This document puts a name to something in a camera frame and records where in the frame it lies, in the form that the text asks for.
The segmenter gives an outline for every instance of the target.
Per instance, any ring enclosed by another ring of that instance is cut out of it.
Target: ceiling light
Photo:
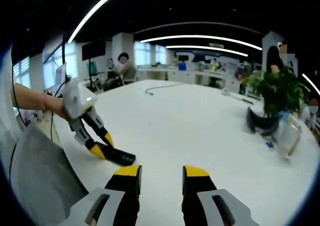
[[[71,43],[78,32],[81,30],[81,28],[85,25],[85,23],[92,17],[92,15],[100,8],[102,7],[107,1],[109,0],[101,0],[99,1],[89,12],[86,14],[86,16],[82,19],[80,24],[76,27],[75,31],[72,33],[71,37],[68,40],[68,43]]]
[[[312,87],[316,90],[316,92],[318,92],[318,94],[320,95],[320,91],[319,89],[315,86],[315,84],[305,75],[302,74],[302,76],[312,85]]]
[[[181,36],[157,37],[157,38],[143,40],[141,42],[144,43],[144,42],[153,42],[153,41],[159,41],[159,40],[165,40],[165,39],[178,39],[178,38],[205,38],[205,39],[235,42],[235,43],[239,43],[239,44],[242,44],[242,45],[245,45],[248,47],[252,47],[252,48],[255,48],[255,49],[262,51],[261,47],[257,47],[255,45],[250,44],[250,43],[246,43],[246,42],[242,42],[242,41],[238,41],[238,40],[234,40],[234,39],[229,39],[229,38],[225,38],[225,37],[201,36],[201,35],[181,35]]]
[[[207,50],[214,50],[214,51],[222,51],[222,52],[229,52],[229,53],[234,53],[238,54],[244,57],[247,57],[248,54],[241,53],[241,52],[236,52],[228,49],[223,49],[223,48],[216,48],[216,47],[202,47],[202,46],[167,46],[165,48],[172,49],[172,48],[194,48],[194,49],[207,49]]]

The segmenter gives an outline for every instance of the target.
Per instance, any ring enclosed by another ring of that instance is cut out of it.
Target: window
[[[66,74],[72,78],[78,77],[76,44],[66,44],[64,48]],[[44,87],[50,88],[56,85],[56,69],[62,65],[62,46],[59,47],[49,60],[43,65]]]
[[[149,43],[134,43],[134,60],[136,66],[151,64],[151,46]]]
[[[29,57],[23,59],[13,66],[14,76],[17,83],[31,88],[30,73],[29,73],[30,60]]]
[[[155,46],[155,62],[160,62],[161,64],[167,63],[166,48],[156,45]]]

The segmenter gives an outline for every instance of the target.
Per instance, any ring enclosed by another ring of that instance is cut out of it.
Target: black ceiling
[[[63,29],[69,37],[98,1],[8,0],[6,6],[10,4],[12,10],[7,11],[7,16],[14,25],[8,29],[16,32],[16,57],[41,52],[44,42],[57,28]],[[107,39],[119,32],[134,33],[135,40],[193,34],[227,37],[261,46],[262,37],[273,30],[285,36],[295,53],[303,57],[310,49],[301,46],[301,41],[314,37],[317,31],[316,16],[310,17],[316,3],[317,0],[110,0],[92,16],[75,39],[77,42]],[[185,22],[207,23],[179,24]],[[179,25],[143,31],[166,24]],[[210,42],[216,41],[178,39],[156,43],[208,46]],[[256,49],[235,43],[222,44],[226,49],[261,59],[261,51]]]

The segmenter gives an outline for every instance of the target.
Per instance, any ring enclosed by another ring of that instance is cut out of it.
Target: curved led light strip
[[[86,14],[86,16],[82,19],[82,21],[80,22],[80,24],[76,27],[75,31],[72,33],[71,37],[68,40],[68,43],[71,43],[74,38],[76,37],[76,35],[78,34],[78,32],[81,30],[81,28],[85,25],[85,23],[90,19],[90,17],[92,17],[92,15],[99,10],[100,7],[102,7],[107,1],[109,0],[101,0],[99,1],[89,12],[88,14]]]
[[[312,85],[312,87],[316,90],[316,92],[318,92],[318,94],[320,95],[320,91],[319,89],[315,86],[315,84],[309,79],[309,77],[307,77],[305,74],[302,74],[302,76]]]
[[[241,52],[236,52],[228,49],[223,49],[223,48],[217,48],[217,47],[202,47],[202,46],[167,46],[165,48],[172,49],[172,48],[195,48],[195,49],[207,49],[207,50],[214,50],[214,51],[222,51],[222,52],[229,52],[229,53],[234,53],[238,54],[240,56],[247,57],[248,54],[241,53]]]
[[[229,38],[225,38],[225,37],[201,36],[201,35],[181,35],[181,36],[157,37],[157,38],[143,40],[143,41],[141,41],[141,43],[153,42],[153,41],[159,41],[159,40],[165,40],[165,39],[177,39],[177,38],[206,38],[206,39],[213,39],[213,40],[222,40],[222,41],[239,43],[239,44],[242,44],[242,45],[245,45],[248,47],[252,47],[252,48],[255,48],[255,49],[262,51],[261,47],[257,47],[255,45],[250,44],[250,43],[246,43],[246,42],[242,42],[242,41],[238,41],[238,40],[234,40],[234,39],[229,39]]]

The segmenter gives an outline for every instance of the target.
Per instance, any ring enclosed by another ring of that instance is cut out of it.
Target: potted plant
[[[267,73],[263,79],[251,75],[243,81],[243,85],[251,85],[253,92],[264,99],[264,113],[268,117],[278,116],[280,112],[297,112],[300,100],[304,100],[303,87],[295,74],[287,67],[279,73]]]

